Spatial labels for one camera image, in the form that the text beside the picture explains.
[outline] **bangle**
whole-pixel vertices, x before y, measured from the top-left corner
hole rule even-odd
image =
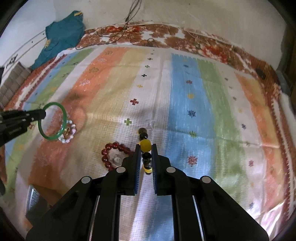
[[[55,105],[55,106],[58,106],[61,108],[62,112],[63,112],[63,119],[62,119],[62,125],[61,125],[61,129],[56,133],[56,134],[53,134],[51,136],[47,136],[45,135],[44,131],[42,130],[42,126],[41,126],[41,120],[38,120],[38,129],[39,129],[39,132],[40,134],[47,140],[55,140],[55,139],[58,139],[59,136],[63,133],[66,125],[67,125],[67,113],[66,113],[66,110],[65,108],[60,104],[60,103],[57,103],[57,102],[50,102],[48,104],[46,104],[44,107],[43,107],[43,110],[46,110],[48,109],[48,107],[52,106],[52,105]]]

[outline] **orange stripe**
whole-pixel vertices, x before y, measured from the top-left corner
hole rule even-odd
[[[283,159],[276,136],[276,128],[258,81],[247,79],[239,74],[236,74],[236,76],[246,98],[250,102],[263,144],[262,149],[266,158],[266,199],[264,200],[264,208],[265,211],[269,211],[281,203],[284,198],[281,189],[284,185]]]
[[[79,130],[86,121],[86,109],[92,102],[96,93],[103,89],[111,69],[116,66],[127,48],[106,48],[96,59],[94,59],[76,81],[62,105],[66,109],[71,120]],[[47,134],[54,133],[60,127],[60,112],[56,112],[53,121],[47,129]],[[34,183],[50,189],[61,189],[60,172],[65,165],[68,151],[73,142],[62,144],[60,141],[43,140],[34,156],[28,183]]]

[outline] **bead bracelet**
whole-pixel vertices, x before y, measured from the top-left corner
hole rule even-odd
[[[118,142],[108,143],[105,145],[105,149],[101,151],[102,153],[102,161],[105,163],[105,167],[108,168],[108,171],[112,171],[114,167],[112,166],[112,163],[109,161],[109,157],[107,156],[109,154],[109,151],[111,149],[118,149],[120,152],[124,152],[124,154],[127,154],[129,156],[132,156],[134,154],[133,151],[130,150],[130,148],[126,147],[124,144],[119,144]]]

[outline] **black cable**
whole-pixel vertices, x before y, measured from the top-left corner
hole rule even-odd
[[[129,11],[129,13],[128,13],[128,16],[127,16],[127,18],[126,18],[126,19],[128,19],[128,21],[127,21],[126,24],[123,26],[124,31],[123,31],[122,35],[121,35],[118,39],[116,39],[115,41],[110,42],[110,43],[90,44],[90,45],[84,46],[84,47],[79,48],[79,49],[77,48],[77,46],[75,46],[75,49],[76,49],[76,50],[81,50],[81,49],[84,49],[84,48],[89,47],[89,46],[114,44],[114,43],[116,43],[118,40],[120,40],[120,39],[123,37],[123,35],[124,35],[124,33],[126,32],[126,30],[127,30],[127,25],[128,25],[128,23],[129,23],[129,20],[130,20],[130,19],[133,19],[133,17],[136,16],[136,14],[138,13],[138,11],[139,11],[140,8],[141,8],[142,0],[138,0],[137,3],[136,3],[136,5],[134,6],[134,8],[131,10],[131,8],[132,8],[132,6],[133,6],[133,4],[134,4],[135,1],[136,1],[136,0],[133,1],[132,5],[131,5],[131,7],[130,7],[130,11]],[[139,7],[138,7],[136,13],[135,13],[131,18],[129,18],[130,15],[132,14],[132,12],[134,11],[134,9],[137,7],[137,5],[138,5],[139,3],[140,3],[140,5],[139,5]],[[97,35],[98,35],[99,37],[108,37],[108,38],[113,38],[113,37],[117,36],[120,32],[121,32],[121,30],[118,31],[118,33],[116,33],[116,34],[113,35],[113,36],[100,36],[100,35],[98,34],[98,32],[96,31],[96,33],[97,33]]]
[[[131,5],[131,7],[130,7],[130,10],[129,10],[128,16],[126,17],[126,24],[123,26],[123,29],[127,27],[129,21],[130,21],[130,20],[131,20],[131,19],[132,19],[137,13],[138,13],[138,11],[140,10],[141,4],[142,4],[142,0],[138,0],[137,3],[136,3],[136,5],[134,6],[134,8],[131,9],[131,8],[133,7],[133,4],[135,3],[135,1],[136,1],[136,0],[133,1],[132,5]],[[132,16],[132,17],[129,19],[130,15],[133,13],[134,9],[137,7],[137,5],[138,5],[139,3],[140,3],[140,5],[139,5],[139,7],[138,7],[136,13],[134,14],[134,16]],[[98,32],[96,31],[97,35],[98,35],[99,37],[101,37],[101,38],[104,38],[104,37],[113,38],[113,37],[117,36],[120,32],[121,32],[121,30],[118,31],[118,32],[117,32],[115,35],[113,35],[113,36],[109,36],[109,35],[101,36],[101,35],[99,35]]]

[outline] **fabric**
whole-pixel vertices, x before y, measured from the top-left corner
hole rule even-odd
[[[140,127],[172,166],[195,178],[211,176],[271,238],[294,209],[293,158],[281,107],[273,99],[270,108],[251,75],[183,51],[102,45],[59,54],[24,83],[8,108],[35,109],[52,101],[76,124],[70,143],[45,140],[33,124],[6,145],[2,207],[9,217],[17,214],[24,235],[30,228],[24,216],[29,184],[63,195],[85,175],[105,175],[105,144],[134,149]],[[60,124],[61,113],[49,110],[46,133]],[[170,197],[155,196],[152,175],[141,169],[139,194],[122,197],[120,240],[172,239]]]
[[[83,36],[83,14],[73,11],[70,15],[59,22],[53,22],[45,28],[47,42],[31,66],[36,69],[51,58],[67,48],[75,47]]]

